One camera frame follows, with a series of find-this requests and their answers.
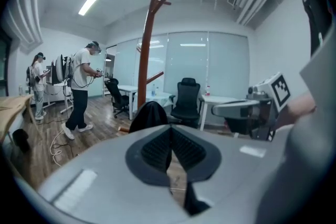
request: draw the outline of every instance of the gray pants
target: gray pants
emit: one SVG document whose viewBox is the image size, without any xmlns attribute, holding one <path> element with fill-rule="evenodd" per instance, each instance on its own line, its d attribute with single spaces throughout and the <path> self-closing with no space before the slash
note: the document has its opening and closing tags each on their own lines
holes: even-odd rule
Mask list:
<svg viewBox="0 0 336 224">
<path fill-rule="evenodd" d="M 34 99 L 35 99 L 35 106 L 36 106 L 36 112 L 35 117 L 41 117 L 43 115 L 43 95 L 44 91 L 34 91 Z"/>
</svg>

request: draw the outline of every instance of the bottle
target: bottle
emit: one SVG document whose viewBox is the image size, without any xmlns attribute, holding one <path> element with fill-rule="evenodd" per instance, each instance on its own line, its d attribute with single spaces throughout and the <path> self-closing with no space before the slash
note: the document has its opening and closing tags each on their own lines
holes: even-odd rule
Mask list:
<svg viewBox="0 0 336 224">
<path fill-rule="evenodd" d="M 152 87 L 152 96 L 155 96 L 155 84 L 153 84 L 153 87 Z"/>
<path fill-rule="evenodd" d="M 209 85 L 205 89 L 205 95 L 207 95 L 207 96 L 210 95 L 210 86 Z"/>
<path fill-rule="evenodd" d="M 23 95 L 23 88 L 22 88 L 21 84 L 19 85 L 19 95 Z"/>
</svg>

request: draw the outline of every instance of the round table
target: round table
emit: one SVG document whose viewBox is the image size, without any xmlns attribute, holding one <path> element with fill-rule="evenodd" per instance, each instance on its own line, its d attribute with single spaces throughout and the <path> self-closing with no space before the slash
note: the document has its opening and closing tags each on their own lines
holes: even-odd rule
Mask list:
<svg viewBox="0 0 336 224">
<path fill-rule="evenodd" d="M 172 94 L 166 92 L 156 92 L 156 95 L 152 96 L 152 92 L 147 91 L 146 102 L 155 101 L 159 103 L 162 107 L 165 107 L 173 104 L 170 96 L 172 96 Z M 135 112 L 138 110 L 138 93 L 135 93 L 133 104 L 133 112 Z"/>
</svg>

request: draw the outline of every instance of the man in white t-shirt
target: man in white t-shirt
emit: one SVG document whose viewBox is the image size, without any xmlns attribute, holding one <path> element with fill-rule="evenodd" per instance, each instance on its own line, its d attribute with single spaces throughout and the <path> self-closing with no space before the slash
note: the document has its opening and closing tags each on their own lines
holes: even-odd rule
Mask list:
<svg viewBox="0 0 336 224">
<path fill-rule="evenodd" d="M 42 62 L 44 59 L 46 58 L 44 57 L 43 53 L 39 52 L 37 55 L 35 55 L 33 63 L 31 65 L 33 77 L 35 80 L 33 91 L 36 106 L 35 119 L 37 120 L 43 120 L 44 116 L 47 114 L 47 112 L 43 110 L 43 96 L 44 96 L 43 79 L 49 73 L 49 71 L 43 72 Z"/>
<path fill-rule="evenodd" d="M 90 55 L 98 55 L 101 49 L 96 41 L 89 43 L 85 48 L 80 49 L 72 58 L 73 76 L 71 79 L 71 91 L 73 95 L 74 110 L 62 129 L 65 135 L 73 140 L 72 131 L 78 126 L 78 131 L 84 132 L 92 129 L 91 124 L 84 122 L 84 112 L 88 105 L 88 82 L 87 76 L 100 78 L 101 72 L 95 71 L 90 67 Z"/>
</svg>

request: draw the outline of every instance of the white sneaker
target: white sneaker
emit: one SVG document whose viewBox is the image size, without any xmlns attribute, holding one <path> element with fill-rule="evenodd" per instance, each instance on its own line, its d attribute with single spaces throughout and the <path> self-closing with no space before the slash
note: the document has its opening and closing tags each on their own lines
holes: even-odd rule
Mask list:
<svg viewBox="0 0 336 224">
<path fill-rule="evenodd" d="M 93 125 L 92 124 L 88 124 L 88 125 L 86 125 L 85 128 L 82 128 L 82 129 L 78 128 L 78 132 L 82 133 L 82 132 L 84 132 L 86 130 L 90 130 L 92 128 L 93 128 Z"/>
<path fill-rule="evenodd" d="M 62 129 L 63 129 L 65 135 L 66 135 L 70 140 L 74 140 L 74 139 L 75 139 L 75 137 L 74 137 L 74 135 L 72 134 L 71 130 L 65 126 L 65 123 L 62 123 L 62 124 L 61 124 L 61 127 L 62 127 Z"/>
</svg>

